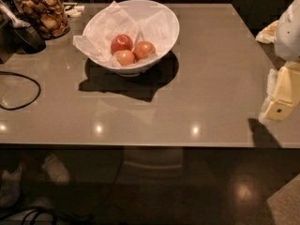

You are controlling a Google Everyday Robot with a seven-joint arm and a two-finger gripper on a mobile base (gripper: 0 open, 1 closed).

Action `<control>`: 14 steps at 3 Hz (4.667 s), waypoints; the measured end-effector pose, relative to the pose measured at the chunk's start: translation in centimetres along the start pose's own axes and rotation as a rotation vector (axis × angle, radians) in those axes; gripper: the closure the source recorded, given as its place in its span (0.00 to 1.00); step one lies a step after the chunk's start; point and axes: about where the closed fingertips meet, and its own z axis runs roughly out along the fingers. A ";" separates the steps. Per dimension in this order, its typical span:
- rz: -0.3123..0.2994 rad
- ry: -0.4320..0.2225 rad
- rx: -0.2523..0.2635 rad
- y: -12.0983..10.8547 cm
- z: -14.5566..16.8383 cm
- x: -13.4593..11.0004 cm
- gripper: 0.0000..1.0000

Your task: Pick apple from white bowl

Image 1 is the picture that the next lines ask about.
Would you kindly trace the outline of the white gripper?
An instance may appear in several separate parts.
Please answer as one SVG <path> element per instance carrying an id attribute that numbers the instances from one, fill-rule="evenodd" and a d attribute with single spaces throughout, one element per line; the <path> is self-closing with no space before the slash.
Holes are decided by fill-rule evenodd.
<path id="1" fill-rule="evenodd" d="M 300 0 L 293 0 L 280 16 L 274 46 L 275 54 L 288 62 L 280 70 L 270 69 L 261 123 L 283 121 L 300 103 Z"/>

